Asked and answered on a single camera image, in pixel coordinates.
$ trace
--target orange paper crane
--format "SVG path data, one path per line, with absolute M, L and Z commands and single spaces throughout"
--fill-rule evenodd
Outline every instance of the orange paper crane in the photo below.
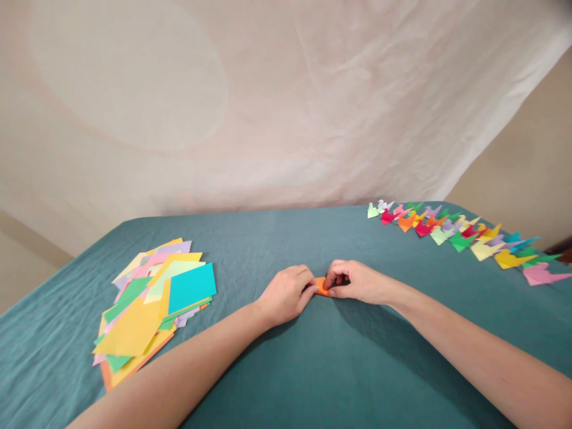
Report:
M 400 217 L 397 224 L 403 230 L 403 232 L 408 232 L 408 230 L 410 230 L 411 227 L 413 226 L 413 222 L 415 220 L 415 217 L 416 217 L 415 211 L 412 211 L 410 213 L 409 217 L 407 217 L 407 218 Z

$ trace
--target paper crane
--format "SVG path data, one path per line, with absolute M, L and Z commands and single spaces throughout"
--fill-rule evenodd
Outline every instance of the paper crane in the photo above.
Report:
M 419 224 L 420 222 L 423 222 L 423 219 L 426 217 L 426 215 L 427 215 L 427 212 L 424 212 L 420 216 L 415 216 L 415 219 L 413 220 L 413 226 L 416 227 L 417 224 Z
M 421 206 L 423 206 L 424 203 L 419 203 L 417 204 L 413 210 L 415 211 L 415 213 L 419 213 L 421 211 Z
M 514 243 L 516 241 L 523 241 L 523 239 L 520 238 L 520 232 L 515 232 L 514 234 L 511 234 L 508 237 L 506 237 L 505 241 L 507 243 Z
M 475 238 L 477 238 L 477 234 L 465 238 L 461 235 L 461 232 L 458 231 L 454 236 L 451 237 L 449 242 L 453 245 L 457 252 L 461 252 L 469 247 Z
M 419 222 L 415 227 L 415 231 L 421 238 L 423 238 L 426 235 L 431 234 L 433 228 L 434 228 L 433 226 L 425 225 L 423 222 Z
M 524 249 L 525 247 L 527 247 L 528 245 L 530 245 L 530 243 L 535 242 L 536 240 L 539 240 L 540 237 L 534 237 L 534 238 L 529 238 L 527 240 L 524 240 L 523 243 L 516 245 L 515 247 L 513 247 L 513 250 L 511 250 L 511 252 L 516 252 L 516 251 L 520 251 L 522 249 Z
M 496 237 L 492 238 L 491 240 L 489 240 L 487 242 L 487 245 L 493 246 L 493 245 L 497 245 L 497 244 L 504 244 L 505 242 L 503 241 L 503 238 L 505 238 L 505 236 L 503 234 L 499 234 Z
M 523 258 L 517 258 L 508 249 L 503 249 L 495 255 L 495 260 L 498 262 L 502 269 L 514 268 L 522 265 L 526 261 L 533 260 L 537 256 L 527 256 Z
M 385 209 L 381 214 L 381 223 L 383 225 L 387 225 L 388 223 L 392 223 L 395 220 L 396 216 L 393 216 L 389 209 Z
M 450 219 L 447 219 L 442 225 L 441 225 L 441 229 L 444 231 L 450 231 L 451 229 L 453 229 L 455 226 L 453 224 L 453 221 Z
M 483 234 L 483 237 L 487 237 L 487 238 L 494 238 L 497 235 L 499 235 L 500 231 L 501 231 L 501 224 L 499 223 L 497 226 L 495 226 L 493 229 L 489 229 L 488 231 L 486 231 Z
M 461 212 L 457 212 L 455 214 L 451 214 L 449 216 L 449 219 L 452 220 L 453 222 L 457 220 L 457 218 L 463 216 Z
M 439 221 L 438 221 L 437 219 L 435 219 L 435 215 L 432 214 L 432 215 L 429 217 L 429 219 L 427 219 L 427 220 L 425 221 L 425 224 L 426 224 L 427 226 L 434 226 L 434 225 L 437 224 L 437 222 L 439 222 Z
M 393 216 L 397 216 L 403 211 L 403 204 L 399 204 L 395 209 L 393 209 Z
M 469 227 L 462 231 L 463 237 L 468 238 L 472 235 L 477 234 L 477 238 L 481 238 L 481 236 L 486 232 L 487 226 L 484 223 L 479 223 L 477 229 L 473 225 L 469 225 Z
M 477 239 L 477 242 L 471 246 L 471 251 L 475 254 L 479 261 L 484 261 L 490 256 L 493 256 L 496 252 L 498 252 L 503 243 L 490 246 L 487 245 L 487 241 L 489 239 L 487 237 L 481 237 Z
M 525 268 L 523 269 L 523 274 L 531 286 L 550 284 L 558 280 L 564 280 L 566 278 L 572 277 L 572 273 L 552 274 L 548 271 L 547 262 L 541 262 L 532 267 Z
M 550 262 L 551 260 L 557 259 L 561 256 L 562 256 L 562 254 L 539 256 L 538 258 L 535 258 L 531 261 L 523 263 L 523 267 L 527 268 L 529 266 L 534 266 L 534 265 L 537 265 L 539 263 Z
M 437 243 L 437 245 L 442 245 L 445 241 L 451 238 L 455 234 L 453 229 L 448 231 L 443 231 L 442 228 L 436 227 L 430 234 L 431 238 Z
M 395 201 L 392 201 L 391 203 L 387 204 L 383 200 L 379 200 L 377 204 L 377 209 L 380 211 L 380 213 L 383 213 L 385 209 L 390 209 L 393 203 L 395 203 Z
M 463 231 L 465 231 L 467 228 L 469 228 L 469 226 L 476 225 L 477 222 L 478 222 L 478 220 L 479 220 L 480 218 L 481 218 L 481 217 L 479 216 L 479 217 L 476 217 L 475 219 L 473 219 L 473 220 L 470 221 L 470 222 L 465 222 L 465 224 L 461 227 L 461 229 L 460 229 L 459 231 L 463 232 Z
M 437 217 L 437 215 L 439 214 L 439 212 L 441 211 L 442 208 L 443 208 L 442 204 L 440 206 L 438 206 L 438 208 L 436 208 L 435 210 L 433 210 L 431 208 L 431 206 L 427 206 L 427 207 L 425 207 L 425 211 L 427 212 L 427 216 Z
M 521 243 L 524 243 L 524 241 L 515 241 L 513 243 L 505 243 L 505 245 L 502 248 L 508 249 L 510 251 L 510 249 L 512 249 L 515 246 L 518 246 Z
M 403 232 L 408 232 L 413 226 L 413 221 L 415 220 L 415 211 L 411 211 L 409 217 L 400 217 L 397 224 L 403 230 Z
M 536 249 L 534 247 L 527 247 L 524 250 L 520 250 L 516 253 L 514 253 L 514 256 L 516 257 L 527 257 L 527 256 L 532 256 L 536 254 Z
M 369 207 L 368 207 L 368 219 L 370 217 L 376 217 L 379 215 L 380 215 L 380 211 L 374 207 L 373 203 L 370 203 Z
M 444 217 L 448 217 L 449 209 L 444 209 L 438 216 L 436 216 L 439 220 L 443 219 Z
M 441 219 L 439 219 L 435 225 L 436 225 L 436 226 L 441 226 L 442 224 L 445 223 L 445 221 L 447 221 L 447 216 L 442 217 Z

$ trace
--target teal tablecloth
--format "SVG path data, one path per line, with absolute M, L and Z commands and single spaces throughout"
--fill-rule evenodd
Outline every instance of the teal tablecloth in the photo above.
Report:
M 366 211 L 333 207 L 121 224 L 0 319 L 0 427 L 61 428 L 104 394 L 91 350 L 101 312 L 117 293 L 110 281 L 136 253 L 178 237 L 193 240 L 192 249 L 214 263 L 219 293 L 161 353 L 258 298 L 287 266 L 305 263 L 323 276 L 333 259 L 356 259 L 572 377 L 572 280 L 530 287 L 516 269 L 503 271 L 493 259 L 478 262 L 449 243 L 438 247 L 430 237 L 382 226 L 366 219 Z M 567 271 L 559 263 L 551 266 Z M 256 341 L 184 424 L 507 426 L 400 316 L 321 296 L 298 320 Z

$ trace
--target wall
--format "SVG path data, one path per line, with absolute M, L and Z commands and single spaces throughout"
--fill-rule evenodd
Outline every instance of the wall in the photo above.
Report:
M 55 274 L 57 268 L 0 231 L 0 314 Z
M 463 174 L 447 201 L 508 231 L 541 236 L 544 249 L 572 235 L 572 49 Z

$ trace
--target white fabric backdrop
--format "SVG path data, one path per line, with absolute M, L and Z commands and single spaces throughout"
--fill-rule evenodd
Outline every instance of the white fabric backdrop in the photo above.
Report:
M 5 0 L 0 208 L 77 255 L 135 217 L 442 199 L 564 4 Z

